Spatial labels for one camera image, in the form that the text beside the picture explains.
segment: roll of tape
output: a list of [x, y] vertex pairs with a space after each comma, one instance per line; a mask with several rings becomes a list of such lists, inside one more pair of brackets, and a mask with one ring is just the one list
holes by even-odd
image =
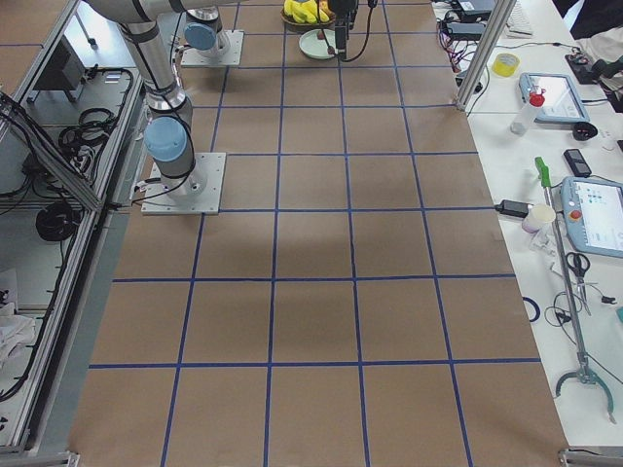
[[498, 54], [494, 61], [492, 69], [496, 75], [508, 78], [515, 73], [519, 66], [519, 58], [513, 54]]

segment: white mounting plate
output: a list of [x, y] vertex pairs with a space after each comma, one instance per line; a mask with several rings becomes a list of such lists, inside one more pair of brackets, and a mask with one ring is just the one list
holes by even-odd
[[225, 31], [230, 38], [230, 49], [216, 57], [203, 56], [197, 49], [188, 49], [182, 55], [182, 67], [201, 68], [210, 66], [238, 66], [242, 56], [244, 31]]
[[[179, 214], [218, 214], [221, 204], [223, 176], [225, 174], [225, 153], [195, 153], [196, 167], [206, 174], [207, 186], [197, 196], [172, 198], [162, 195], [143, 201], [141, 212], [145, 215]], [[160, 171], [154, 164], [150, 177], [160, 177]], [[163, 186], [155, 183], [147, 187], [145, 197], [163, 192]]]

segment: scissors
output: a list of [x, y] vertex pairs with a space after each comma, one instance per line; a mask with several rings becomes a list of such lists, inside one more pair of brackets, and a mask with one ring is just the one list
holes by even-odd
[[567, 253], [565, 256], [567, 259], [568, 268], [575, 274], [575, 279], [577, 280], [577, 292], [586, 307], [586, 312], [589, 316], [591, 316], [591, 310], [588, 307], [588, 303], [586, 302], [586, 283], [584, 282], [584, 274], [591, 267], [591, 260], [588, 259], [586, 255], [582, 253]]

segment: basket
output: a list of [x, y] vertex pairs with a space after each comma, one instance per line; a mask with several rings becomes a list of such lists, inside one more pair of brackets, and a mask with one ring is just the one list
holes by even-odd
[[330, 27], [335, 22], [335, 13], [331, 13], [329, 15], [329, 20], [326, 22], [317, 22], [316, 24], [307, 24], [307, 23], [299, 23], [296, 22], [292, 17], [289, 17], [285, 14], [283, 9], [281, 9], [281, 19], [285, 23], [285, 28], [288, 31], [298, 32], [299, 34], [303, 34], [304, 32], [312, 31], [314, 29], [318, 29], [320, 27]]

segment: white bottle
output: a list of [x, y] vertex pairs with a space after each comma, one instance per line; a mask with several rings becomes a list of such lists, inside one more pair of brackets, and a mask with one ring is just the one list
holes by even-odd
[[540, 92], [531, 91], [530, 98], [528, 102], [522, 107], [522, 110], [519, 111], [513, 123], [510, 124], [510, 130], [523, 136], [528, 131], [528, 128], [534, 123], [534, 119], [541, 110], [543, 103], [545, 102], [545, 96], [543, 93], [545, 90], [540, 90]]

